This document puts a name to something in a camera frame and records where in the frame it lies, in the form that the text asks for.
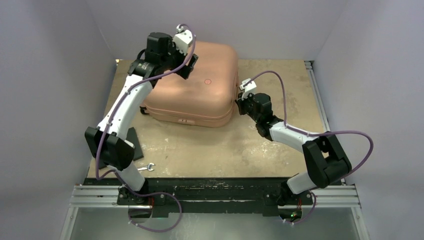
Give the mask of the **pink suitcase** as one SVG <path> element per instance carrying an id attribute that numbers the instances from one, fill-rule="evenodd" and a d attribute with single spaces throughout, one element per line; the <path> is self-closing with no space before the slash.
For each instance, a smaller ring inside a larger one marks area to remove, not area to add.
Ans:
<path id="1" fill-rule="evenodd" d="M 198 41 L 188 79 L 160 79 L 140 106 L 159 121 L 217 128 L 229 122 L 238 93 L 238 55 L 227 44 Z"/>

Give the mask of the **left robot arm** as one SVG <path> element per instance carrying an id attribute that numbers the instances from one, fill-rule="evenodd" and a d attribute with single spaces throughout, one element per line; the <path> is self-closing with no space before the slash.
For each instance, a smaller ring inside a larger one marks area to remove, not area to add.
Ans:
<path id="1" fill-rule="evenodd" d="M 180 27 L 174 36 L 152 32 L 146 47 L 130 64 L 124 85 L 106 116 L 96 127 L 88 127 L 84 137 L 95 166 L 103 163 L 130 190 L 129 197 L 138 205 L 146 203 L 149 191 L 146 179 L 134 164 L 135 147 L 127 140 L 130 124 L 138 106 L 158 80 L 177 74 L 187 79 L 198 57 L 194 54 L 196 36 Z"/>

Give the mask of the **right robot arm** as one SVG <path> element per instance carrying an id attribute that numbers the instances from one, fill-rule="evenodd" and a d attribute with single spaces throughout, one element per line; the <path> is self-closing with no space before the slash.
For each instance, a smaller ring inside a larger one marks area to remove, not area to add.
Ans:
<path id="1" fill-rule="evenodd" d="M 258 134 L 272 142 L 289 146 L 303 154 L 306 171 L 297 173 L 282 184 L 280 196 L 288 204 L 301 193 L 325 188 L 352 171 L 352 165 L 338 138 L 330 132 L 324 135 L 306 131 L 286 123 L 274 115 L 272 102 L 265 93 L 239 93 L 235 103 L 240 115 L 248 115 Z"/>

